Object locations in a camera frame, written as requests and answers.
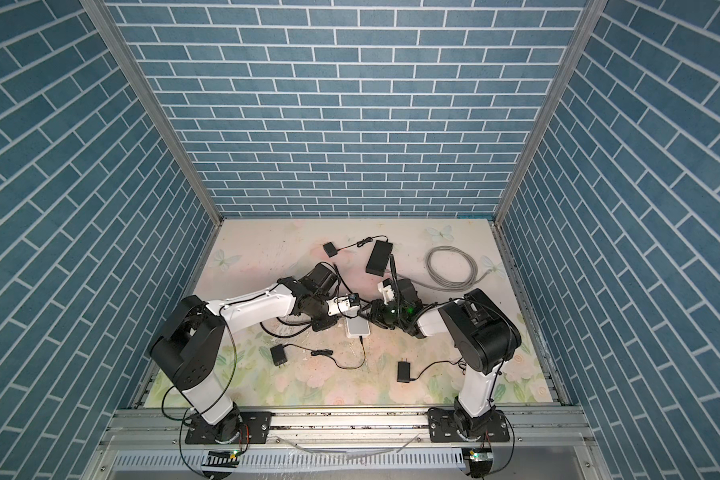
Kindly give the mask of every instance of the black mounting plate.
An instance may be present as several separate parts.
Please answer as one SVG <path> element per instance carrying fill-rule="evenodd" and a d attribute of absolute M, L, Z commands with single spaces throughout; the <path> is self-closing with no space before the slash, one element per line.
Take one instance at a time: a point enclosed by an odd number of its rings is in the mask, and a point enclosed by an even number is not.
<path fill-rule="evenodd" d="M 240 412 L 240 417 L 242 417 L 242 430 L 245 431 L 245 426 L 248 426 L 248 443 L 266 443 L 267 436 L 269 435 L 269 424 L 272 422 L 272 414 L 270 412 Z M 190 423 L 190 427 L 187 429 L 184 443 L 187 445 L 224 445 L 214 442 L 212 438 L 206 437 L 203 427 L 194 418 Z M 240 444 L 237 436 L 234 437 L 230 443 L 230 445 L 232 444 Z"/>
<path fill-rule="evenodd" d="M 429 424 L 429 440 L 432 443 L 452 443 L 452 442 L 466 442 L 466 440 L 459 435 L 456 426 L 451 421 L 453 415 L 453 409 L 446 408 L 430 408 L 427 412 L 427 420 Z M 491 419 L 486 425 L 486 432 L 488 433 L 488 439 L 491 442 L 508 442 L 509 429 L 507 428 L 507 417 L 497 410 L 496 415 L 491 416 Z"/>

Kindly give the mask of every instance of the floral tabletop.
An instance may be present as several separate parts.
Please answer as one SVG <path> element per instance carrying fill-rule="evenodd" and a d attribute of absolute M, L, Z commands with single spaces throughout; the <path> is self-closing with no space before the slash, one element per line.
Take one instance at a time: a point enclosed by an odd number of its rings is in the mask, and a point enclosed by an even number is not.
<path fill-rule="evenodd" d="M 472 255 L 479 265 L 478 278 L 483 271 L 490 272 L 476 287 L 515 322 L 523 337 L 522 347 L 503 368 L 495 400 L 500 403 L 552 401 L 490 225 L 485 220 L 227 220 L 194 293 L 203 300 L 238 296 L 271 285 L 283 276 L 299 278 L 324 260 L 336 263 L 347 284 L 361 296 L 379 298 L 376 284 L 381 277 L 365 273 L 372 245 L 347 248 L 331 259 L 322 249 L 329 241 L 340 247 L 374 235 L 389 236 L 401 276 L 424 283 L 432 282 L 424 269 L 424 255 L 433 246 L 452 245 Z M 468 264 L 457 254 L 435 254 L 432 265 L 452 280 L 462 280 L 469 272 Z M 417 286 L 417 291 L 424 303 L 455 296 L 422 286 Z M 284 320 L 296 321 L 298 317 Z M 277 320 L 264 324 L 280 335 L 298 329 Z M 287 363 L 280 367 L 272 363 L 270 347 L 294 343 L 314 350 L 333 350 L 339 365 L 360 365 L 363 360 L 360 342 L 346 337 L 343 320 L 328 330 L 313 332 L 310 329 L 290 340 L 273 338 L 259 326 L 241 330 L 234 338 L 237 369 L 229 395 L 243 406 L 451 403 L 464 383 L 461 370 L 447 363 L 432 366 L 415 382 L 396 381 L 400 360 L 412 364 L 412 377 L 437 360 L 458 360 L 460 355 L 448 334 L 420 340 L 400 330 L 382 330 L 371 325 L 371 335 L 364 338 L 365 364 L 357 370 L 337 369 L 330 359 L 310 356 L 308 351 L 294 346 L 286 348 Z M 231 341 L 225 336 L 216 358 L 216 374 L 223 385 L 230 378 L 234 361 Z M 160 407 L 169 387 L 170 381 L 160 372 L 144 407 Z M 186 401 L 172 390 L 166 406 L 186 406 Z"/>

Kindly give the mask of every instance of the white arm segment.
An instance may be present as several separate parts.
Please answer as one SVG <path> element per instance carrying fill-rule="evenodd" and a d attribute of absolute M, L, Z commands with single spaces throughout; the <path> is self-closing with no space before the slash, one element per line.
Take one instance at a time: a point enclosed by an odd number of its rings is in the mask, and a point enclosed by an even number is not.
<path fill-rule="evenodd" d="M 456 300 L 456 303 L 462 303 L 463 300 Z M 417 321 L 419 330 L 426 336 L 432 336 L 437 333 L 448 333 L 448 328 L 440 315 L 439 309 L 432 309 L 424 312 Z M 482 372 L 467 368 L 464 372 L 464 386 L 458 394 L 458 401 L 464 410 L 472 417 L 480 417 L 490 409 L 488 396 L 492 393 L 493 384 L 498 376 L 496 371 L 500 365 L 487 375 Z"/>
<path fill-rule="evenodd" d="M 295 303 L 296 298 L 291 294 L 290 289 L 275 283 L 258 292 L 224 300 L 212 300 L 206 307 L 215 315 L 221 315 L 230 327 L 230 332 L 235 333 L 264 320 L 288 315 L 293 311 Z M 182 391 L 182 395 L 198 412 L 204 412 L 217 398 L 220 398 L 212 408 L 202 414 L 210 425 L 217 424 L 232 410 L 232 400 L 223 393 L 224 386 L 215 372 L 211 372 L 197 386 Z"/>

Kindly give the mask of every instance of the coiled gray cable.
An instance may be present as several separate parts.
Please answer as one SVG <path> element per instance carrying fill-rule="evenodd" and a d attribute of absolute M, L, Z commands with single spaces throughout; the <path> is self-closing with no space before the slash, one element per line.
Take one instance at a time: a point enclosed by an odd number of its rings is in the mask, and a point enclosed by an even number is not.
<path fill-rule="evenodd" d="M 455 254 L 461 255 L 467 261 L 467 264 L 469 264 L 469 275 L 467 276 L 467 278 L 465 278 L 461 282 L 453 282 L 452 280 L 449 280 L 434 271 L 434 268 L 432 267 L 432 255 L 436 254 L 437 252 L 453 252 Z M 478 263 L 474 261 L 472 255 L 459 248 L 456 248 L 455 246 L 450 245 L 440 245 L 431 248 L 430 251 L 427 252 L 427 255 L 424 257 L 424 268 L 427 269 L 427 273 L 432 278 L 432 280 L 437 283 L 437 285 L 428 285 L 427 283 L 417 282 L 413 279 L 410 279 L 410 281 L 415 283 L 416 285 L 420 285 L 432 290 L 437 290 L 438 292 L 465 292 L 476 283 L 480 283 L 480 281 L 485 278 L 487 274 L 490 273 L 489 270 L 486 270 L 480 276 L 480 278 L 478 278 Z"/>

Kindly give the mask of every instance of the brick wallpaper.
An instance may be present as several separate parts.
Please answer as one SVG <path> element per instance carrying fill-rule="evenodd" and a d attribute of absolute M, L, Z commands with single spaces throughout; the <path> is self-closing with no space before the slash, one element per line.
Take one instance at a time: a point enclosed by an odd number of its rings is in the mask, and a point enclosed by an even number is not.
<path fill-rule="evenodd" d="M 614 477 L 720 478 L 720 2 L 608 2 L 505 228 Z"/>
<path fill-rule="evenodd" d="M 225 216 L 456 216 L 494 211 L 584 0 L 234 3 L 107 3 Z"/>
<path fill-rule="evenodd" d="M 78 1 L 0 0 L 0 480 L 79 477 L 210 228 Z"/>

